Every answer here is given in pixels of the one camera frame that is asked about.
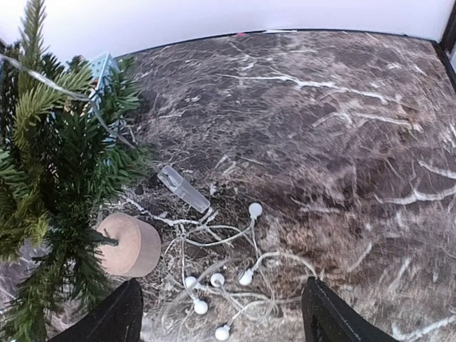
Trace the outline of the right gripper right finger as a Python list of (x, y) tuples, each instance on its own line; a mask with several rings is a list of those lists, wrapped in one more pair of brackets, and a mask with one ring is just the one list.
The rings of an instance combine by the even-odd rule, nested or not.
[(301, 310), (307, 341), (395, 341), (367, 322), (315, 276), (310, 276), (304, 286)]

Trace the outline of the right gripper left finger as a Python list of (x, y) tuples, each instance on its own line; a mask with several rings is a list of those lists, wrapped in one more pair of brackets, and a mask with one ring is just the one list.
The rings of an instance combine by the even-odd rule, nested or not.
[(95, 309), (50, 342), (138, 342), (143, 291), (137, 280), (120, 285)]

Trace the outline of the small green christmas tree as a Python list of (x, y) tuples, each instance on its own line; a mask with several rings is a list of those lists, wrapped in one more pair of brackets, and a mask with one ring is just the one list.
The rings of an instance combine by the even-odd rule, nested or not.
[(1, 89), (1, 258), (19, 256), (25, 242), (45, 254), (18, 285), (1, 329), (16, 341), (45, 341), (52, 315), (66, 301), (91, 309), (109, 291), (93, 227), (99, 207), (147, 172), (149, 152), (120, 135), (104, 142), (108, 126), (139, 107), (131, 58), (118, 61), (112, 91), (101, 96), (96, 118), (84, 102), (49, 86), (88, 98), (91, 71), (75, 57), (63, 66), (43, 45), (43, 1), (28, 1), (21, 39), (8, 51)]

